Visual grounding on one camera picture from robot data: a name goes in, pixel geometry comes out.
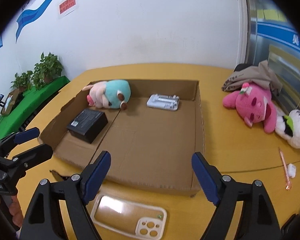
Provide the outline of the person's left hand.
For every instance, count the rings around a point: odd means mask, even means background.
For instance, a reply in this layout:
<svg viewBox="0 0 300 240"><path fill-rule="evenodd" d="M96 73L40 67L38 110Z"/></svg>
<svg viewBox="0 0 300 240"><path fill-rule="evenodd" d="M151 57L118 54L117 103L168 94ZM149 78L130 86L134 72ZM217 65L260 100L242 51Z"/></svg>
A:
<svg viewBox="0 0 300 240"><path fill-rule="evenodd" d="M15 196L6 196L8 200L11 201L10 205L8 206L9 212L12 215L12 221L14 225L18 226L19 228L22 227L23 224L23 213L21 210L21 206L19 203L19 200L17 198L17 195Z"/></svg>

